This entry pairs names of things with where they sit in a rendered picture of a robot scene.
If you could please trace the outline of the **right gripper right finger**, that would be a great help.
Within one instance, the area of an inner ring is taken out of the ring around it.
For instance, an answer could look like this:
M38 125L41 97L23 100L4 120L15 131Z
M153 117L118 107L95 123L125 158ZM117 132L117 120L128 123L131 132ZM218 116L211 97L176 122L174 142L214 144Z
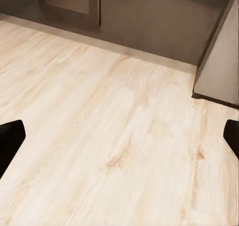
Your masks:
M239 121L228 119L223 137L239 160Z

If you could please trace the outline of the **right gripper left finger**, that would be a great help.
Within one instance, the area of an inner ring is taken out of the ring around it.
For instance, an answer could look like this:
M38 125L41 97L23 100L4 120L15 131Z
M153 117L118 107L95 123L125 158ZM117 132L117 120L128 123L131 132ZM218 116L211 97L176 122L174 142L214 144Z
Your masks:
M22 120L0 125L0 179L26 139Z

